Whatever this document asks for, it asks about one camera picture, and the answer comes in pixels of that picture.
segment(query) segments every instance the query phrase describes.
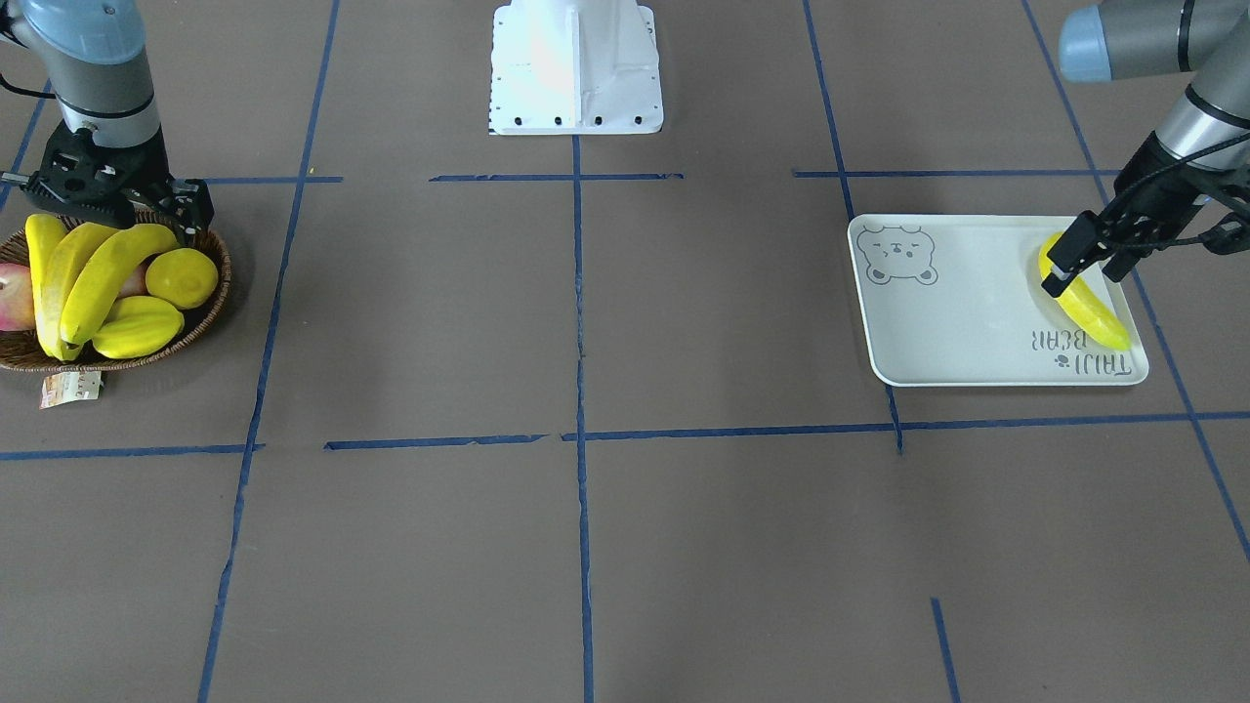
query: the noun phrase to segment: bear face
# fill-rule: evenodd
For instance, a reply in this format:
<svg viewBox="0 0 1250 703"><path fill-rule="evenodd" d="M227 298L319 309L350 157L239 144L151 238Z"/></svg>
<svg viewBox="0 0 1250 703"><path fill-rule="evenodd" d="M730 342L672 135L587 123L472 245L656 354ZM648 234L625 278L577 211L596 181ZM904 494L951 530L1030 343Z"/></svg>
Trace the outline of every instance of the bear face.
<svg viewBox="0 0 1250 703"><path fill-rule="evenodd" d="M864 228L855 245L868 258L868 279L875 284L885 285L896 278L910 278L921 285L938 283L934 240L920 228Z"/></svg>

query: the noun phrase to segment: fruit basket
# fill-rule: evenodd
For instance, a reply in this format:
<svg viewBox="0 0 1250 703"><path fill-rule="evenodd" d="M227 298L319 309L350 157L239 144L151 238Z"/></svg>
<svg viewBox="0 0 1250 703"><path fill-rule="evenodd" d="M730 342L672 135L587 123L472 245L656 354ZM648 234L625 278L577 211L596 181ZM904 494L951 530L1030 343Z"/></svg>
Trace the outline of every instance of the fruit basket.
<svg viewBox="0 0 1250 703"><path fill-rule="evenodd" d="M74 218L60 218L66 229L72 229L82 220ZM159 223L179 231L179 225L159 213L139 210L135 213L136 221ZM218 266L218 288L199 308L184 310L185 325L169 344L159 352L135 359L109 359L88 346L78 359L72 362L60 362L44 354L39 346L39 340L34 330L28 331L0 331L0 368L32 372L32 373L60 373L60 372L115 372L132 369L159 362L175 352L186 348L204 335L209 325L221 313L226 294L230 291L230 254L226 251L221 236L212 230L205 230L192 238L190 246L202 251ZM30 253L26 249L25 229L18 230L2 245L0 245L0 261L9 261L30 265Z"/></svg>

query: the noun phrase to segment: paper tag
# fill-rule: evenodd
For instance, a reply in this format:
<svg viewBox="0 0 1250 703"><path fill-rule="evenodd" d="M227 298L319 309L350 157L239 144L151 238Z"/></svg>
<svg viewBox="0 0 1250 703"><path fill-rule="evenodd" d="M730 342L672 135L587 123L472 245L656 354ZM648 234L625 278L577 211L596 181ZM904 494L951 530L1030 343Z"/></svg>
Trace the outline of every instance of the paper tag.
<svg viewBox="0 0 1250 703"><path fill-rule="evenodd" d="M95 400L100 397L100 372L64 372L44 379L44 393L39 409L64 405L75 400Z"/></svg>

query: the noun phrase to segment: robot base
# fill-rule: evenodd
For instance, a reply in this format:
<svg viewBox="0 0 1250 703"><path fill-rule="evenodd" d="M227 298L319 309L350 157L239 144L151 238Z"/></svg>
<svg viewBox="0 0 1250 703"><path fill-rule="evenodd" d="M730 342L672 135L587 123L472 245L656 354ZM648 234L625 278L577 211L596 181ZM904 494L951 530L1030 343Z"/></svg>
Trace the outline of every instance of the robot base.
<svg viewBox="0 0 1250 703"><path fill-rule="evenodd" d="M635 0L512 0L495 11L490 131L651 134L664 124L655 15Z"/></svg>

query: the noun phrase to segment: red apple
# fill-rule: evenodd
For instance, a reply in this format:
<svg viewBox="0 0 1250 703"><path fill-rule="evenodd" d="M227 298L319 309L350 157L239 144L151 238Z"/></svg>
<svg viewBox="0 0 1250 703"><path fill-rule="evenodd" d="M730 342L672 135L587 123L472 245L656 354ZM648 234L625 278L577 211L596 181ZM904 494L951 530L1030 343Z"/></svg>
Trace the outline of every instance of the red apple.
<svg viewBox="0 0 1250 703"><path fill-rule="evenodd" d="M121 284L118 298L130 298L131 295L148 295L148 264L139 264L139 268L130 274L130 278Z"/></svg>
<svg viewBox="0 0 1250 703"><path fill-rule="evenodd" d="M35 294L30 269L0 263L0 331L35 329Z"/></svg>

